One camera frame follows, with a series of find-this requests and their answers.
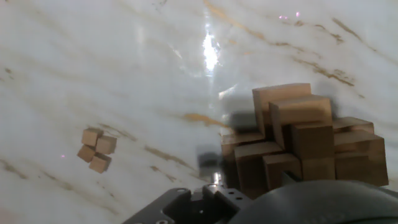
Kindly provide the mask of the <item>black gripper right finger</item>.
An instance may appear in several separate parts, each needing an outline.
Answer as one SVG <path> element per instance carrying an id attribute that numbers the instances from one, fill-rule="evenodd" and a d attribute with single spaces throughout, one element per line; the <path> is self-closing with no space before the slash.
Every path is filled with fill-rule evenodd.
<path id="1" fill-rule="evenodd" d="M 295 184 L 297 182 L 302 181 L 300 177 L 296 176 L 292 172 L 282 172 L 281 177 L 282 177 L 282 186 Z"/>

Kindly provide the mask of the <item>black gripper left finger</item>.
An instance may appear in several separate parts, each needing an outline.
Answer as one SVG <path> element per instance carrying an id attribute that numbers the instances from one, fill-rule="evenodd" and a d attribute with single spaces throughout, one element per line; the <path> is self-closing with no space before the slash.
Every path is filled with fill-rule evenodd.
<path id="1" fill-rule="evenodd" d="M 194 191 L 173 188 L 128 218 L 123 224 L 228 223 L 252 200 L 220 180 Z"/>

